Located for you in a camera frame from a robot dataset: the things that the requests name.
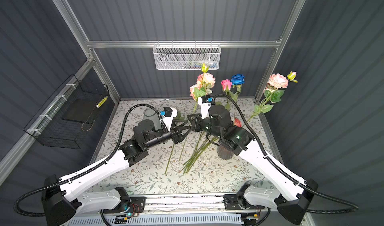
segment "black cable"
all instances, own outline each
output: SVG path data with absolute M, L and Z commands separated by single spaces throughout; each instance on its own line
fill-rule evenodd
M 254 226 L 258 226 L 258 225 L 262 224 L 266 220 L 266 218 L 268 218 L 269 214 L 271 213 L 271 209 L 268 207 L 267 207 L 267 209 L 268 209 L 268 212 L 266 212 L 266 215 L 262 219 L 259 219 Z
M 110 224 L 108 223 L 108 221 L 105 219 L 104 214 L 103 214 L 103 210 L 100 209 L 99 212 L 100 212 L 101 219 L 103 220 L 103 222 L 105 223 L 105 225 L 106 225 L 106 226 L 112 226 L 112 225 L 110 225 Z
M 153 106 L 149 105 L 149 104 L 145 104 L 145 103 L 141 103 L 141 104 L 136 104 L 135 106 L 133 106 L 132 108 L 130 108 L 127 113 L 125 114 L 125 117 L 123 119 L 123 122 L 122 122 L 122 125 L 121 125 L 121 129 L 120 129 L 120 135 L 119 135 L 119 139 L 118 139 L 118 142 L 116 143 L 116 147 L 113 149 L 112 153 L 102 162 L 100 162 L 99 164 L 97 164 L 96 166 L 93 166 L 92 168 L 82 172 L 82 173 L 79 173 L 78 175 L 76 176 L 73 176 L 69 179 L 66 179 L 66 180 L 63 180 L 63 181 L 60 181 L 60 182 L 56 182 L 56 183 L 53 183 L 51 185 L 47 185 L 47 186 L 44 186 L 44 187 L 41 187 L 41 188 L 38 188 L 38 189 L 35 189 L 35 190 L 32 190 L 30 192 L 27 192 L 23 195 L 21 195 L 16 201 L 15 203 L 13 204 L 13 210 L 15 210 L 16 213 L 18 214 L 21 214 L 23 216 L 29 216 L 29 217 L 44 217 L 45 216 L 45 213 L 35 213 L 35 212 L 28 212 L 28 211 L 25 211 L 23 209 L 20 208 L 19 204 L 20 202 L 25 199 L 26 197 L 29 197 L 33 194 L 36 194 L 38 192 L 41 192 L 41 191 L 44 191 L 44 190 L 47 190 L 47 189 L 50 189 L 50 188 L 54 188 L 54 187 L 57 187 L 57 186 L 60 186 L 60 185 L 63 185 L 63 184 L 66 184 L 69 182 L 69 180 L 73 181 L 75 179 L 78 179 L 80 178 L 81 176 L 84 176 L 86 175 L 87 173 L 89 172 L 92 172 L 94 171 L 95 169 L 103 166 L 106 161 L 109 161 L 113 155 L 117 152 L 117 150 L 119 149 L 120 147 L 120 143 L 121 143 L 121 140 L 122 140 L 122 135 L 123 135 L 123 132 L 124 132 L 124 127 L 125 127 L 125 123 L 127 122 L 127 118 L 128 118 L 128 115 L 131 113 L 131 111 L 137 107 L 141 107 L 141 106 L 145 106 L 145 107 L 148 107 L 148 108 L 151 108 L 153 111 L 155 111 L 159 117 L 159 120 L 162 119 L 161 115 L 159 114 L 159 111 L 154 108 Z
M 296 179 L 294 179 L 293 177 L 291 177 L 288 173 L 286 173 L 285 171 L 283 171 L 279 166 L 277 166 L 273 161 L 272 159 L 267 155 L 264 147 L 263 147 L 263 144 L 262 142 L 260 141 L 259 137 L 257 137 L 257 134 L 255 133 L 255 131 L 253 131 L 253 129 L 249 126 L 249 124 L 247 123 L 247 120 L 245 119 L 243 113 L 241 112 L 241 109 L 239 108 L 239 106 L 236 104 L 236 102 L 228 95 L 226 94 L 217 94 L 213 97 L 213 99 L 215 100 L 218 96 L 224 96 L 226 98 L 228 98 L 236 107 L 237 111 L 239 112 L 241 118 L 243 119 L 243 122 L 244 124 L 247 126 L 247 128 L 249 129 L 249 131 L 252 133 L 252 135 L 255 137 L 257 143 L 259 144 L 259 147 L 260 147 L 260 150 L 262 151 L 262 154 L 265 156 L 265 158 L 268 160 L 268 162 L 270 162 L 270 164 L 272 164 L 272 166 L 274 166 L 274 168 L 276 168 L 282 175 L 284 175 L 285 177 L 287 177 L 289 180 L 291 180 L 295 185 L 299 185 L 301 188 L 303 188 L 304 190 L 307 190 L 308 192 L 314 194 L 314 195 L 317 195 L 319 197 L 322 197 L 322 198 L 325 198 L 327 200 L 331 200 L 333 202 L 336 202 L 336 203 L 340 203 L 340 204 L 344 204 L 344 205 L 348 205 L 350 206 L 350 208 L 345 208 L 345 209 L 335 209 L 335 210 L 318 210 L 318 209 L 307 209 L 306 211 L 308 213 L 316 213 L 316 214 L 341 214 L 341 213 L 351 213 L 351 212 L 354 212 L 356 210 L 359 209 L 358 205 L 352 203 L 352 202 L 349 202 L 347 200 L 343 200 L 343 199 L 340 199 L 340 198 L 336 198 L 336 197 L 332 197 L 330 195 L 326 195 L 324 193 L 320 193 L 316 190 L 313 190 L 311 189 L 310 187 L 308 187 L 307 185 L 304 185 L 302 183 L 300 183 L 299 181 L 297 181 Z

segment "basket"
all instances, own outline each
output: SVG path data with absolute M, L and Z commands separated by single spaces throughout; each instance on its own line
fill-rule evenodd
M 210 70 L 219 68 L 220 44 L 177 46 L 155 44 L 153 56 L 158 70 L 200 70 L 203 63 Z
M 100 83 L 76 81 L 43 117 L 36 129 L 24 128 L 43 146 L 80 149 L 89 140 L 97 116 L 106 107 L 96 107 L 109 96 L 108 87 Z

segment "floral tablecloth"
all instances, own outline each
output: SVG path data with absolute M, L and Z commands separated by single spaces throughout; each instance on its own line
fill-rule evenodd
M 226 104 L 226 99 L 217 100 Z M 194 100 L 188 99 L 120 101 L 97 160 L 107 156 L 116 146 L 125 113 L 138 103 L 150 104 L 159 111 L 164 107 L 175 107 L 185 118 L 188 114 L 192 114 L 195 105 Z M 241 98 L 238 100 L 238 105 L 245 118 L 249 118 L 254 108 L 252 99 Z M 146 107 L 136 108 L 131 112 L 127 119 L 122 142 L 132 137 L 132 128 L 143 119 L 145 109 Z M 232 118 L 234 109 L 232 105 L 230 109 Z M 259 118 L 254 117 L 250 121 L 250 126 L 258 134 L 266 151 L 272 154 Z M 166 174 L 165 170 L 173 146 L 171 140 L 150 148 L 149 156 L 142 161 L 129 169 L 105 178 L 92 186 L 89 191 L 107 191 L 122 186 L 130 195 L 236 192 L 245 181 L 250 181 L 257 187 L 273 188 L 270 181 L 240 157 L 234 155 L 230 160 L 220 159 L 215 145 L 208 147 L 189 173 L 184 175 L 182 173 L 183 163 L 192 155 L 199 135 L 200 133 L 191 132 L 186 138 L 183 151 L 183 142 L 175 145 Z

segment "blue rose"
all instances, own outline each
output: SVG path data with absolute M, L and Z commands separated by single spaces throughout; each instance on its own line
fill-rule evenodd
M 233 85 L 241 85 L 244 81 L 244 75 L 243 74 L 236 74 L 232 76 L 231 82 Z

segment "white mesh basket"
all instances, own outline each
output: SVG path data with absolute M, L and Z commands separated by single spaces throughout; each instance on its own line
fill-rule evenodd
M 221 48 L 219 44 L 206 47 L 153 46 L 156 69 L 159 70 L 200 70 L 203 63 L 210 70 L 219 68 Z

